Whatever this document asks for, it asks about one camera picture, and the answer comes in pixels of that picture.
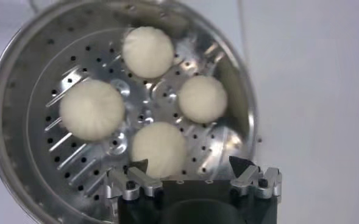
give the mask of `white table surface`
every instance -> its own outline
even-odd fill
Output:
[[[257,161],[283,172],[279,223],[359,223],[359,0],[185,2],[246,58]],[[0,0],[0,54],[32,16],[25,0]],[[0,223],[33,223],[1,180]]]

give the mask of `metal bracket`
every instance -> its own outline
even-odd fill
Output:
[[[258,186],[255,188],[257,198],[279,197],[282,194],[282,173],[278,168],[268,168],[263,178],[258,180]]]
[[[156,193],[163,189],[163,183],[160,180],[152,179],[136,167],[129,168],[127,174],[130,180],[141,185],[148,197],[155,197]]]
[[[111,192],[107,194],[107,197],[118,195],[114,191],[120,190],[122,192],[123,199],[125,201],[133,201],[140,197],[140,186],[134,181],[128,179],[128,177],[117,170],[110,170],[108,172],[108,186]]]
[[[259,168],[257,166],[249,166],[237,179],[231,180],[230,184],[239,192],[239,196],[248,194],[248,190],[252,183],[259,177]]]
[[[282,173],[278,168],[268,168],[266,173],[257,166],[249,166],[237,179],[230,182],[232,188],[239,192],[239,196],[245,196],[250,188],[254,188],[257,198],[269,199],[282,194]]]

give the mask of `stainless steel pot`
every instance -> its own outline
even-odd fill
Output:
[[[162,79],[135,77],[122,62],[122,40],[138,26],[158,27],[175,44],[175,62]],[[229,94],[228,112],[217,122],[194,124],[177,107],[177,90],[194,75],[215,76]],[[59,100],[87,78],[111,83],[126,102],[123,126],[101,142],[75,138],[59,118]],[[239,57],[185,5],[58,3],[24,26],[0,59],[0,176],[37,222],[111,223],[105,171],[127,165],[132,136],[142,126],[167,121],[187,137],[187,163],[172,179],[231,179],[228,156],[254,155],[256,117]]]

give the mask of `metal steamer tray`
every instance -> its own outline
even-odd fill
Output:
[[[138,78],[121,58],[124,37],[140,26],[157,27],[174,43],[174,63],[160,79]],[[179,88],[194,75],[213,75],[228,92],[229,108],[212,124],[189,121],[177,105]],[[61,98],[85,79],[110,83],[126,104],[122,126],[100,142],[74,137],[59,117]],[[128,165],[140,128],[165,121],[186,137],[187,161],[171,180],[229,180],[229,156],[254,155],[256,117],[239,57],[185,5],[61,2],[24,26],[0,59],[0,176],[37,222],[111,223],[104,177]]]

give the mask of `steamed bun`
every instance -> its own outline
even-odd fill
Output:
[[[126,36],[123,59],[135,75],[146,79],[157,78],[171,67],[174,46],[163,31],[140,27]]]
[[[228,104],[222,84],[213,77],[195,76],[179,91],[179,107],[183,114],[197,123],[209,123],[221,117]]]
[[[148,159],[146,174],[166,178],[182,170],[186,155],[186,140],[181,132],[169,123],[155,122],[135,135],[131,160]]]
[[[74,136],[96,141],[112,134],[124,119],[119,92],[108,83],[87,80],[68,90],[60,103],[64,126]]]

